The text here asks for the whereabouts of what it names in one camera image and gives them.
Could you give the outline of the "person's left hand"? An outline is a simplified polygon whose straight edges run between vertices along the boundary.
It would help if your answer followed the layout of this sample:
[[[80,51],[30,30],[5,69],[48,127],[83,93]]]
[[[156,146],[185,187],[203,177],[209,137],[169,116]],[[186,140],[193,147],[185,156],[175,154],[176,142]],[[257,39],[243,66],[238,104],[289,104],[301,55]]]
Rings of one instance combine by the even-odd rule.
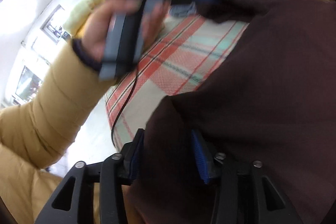
[[[116,14],[133,14],[141,7],[142,0],[105,0],[89,17],[81,40],[83,50],[94,61],[104,56],[106,37]],[[162,30],[170,8],[170,1],[157,3],[151,13],[142,17],[143,47],[148,49]]]

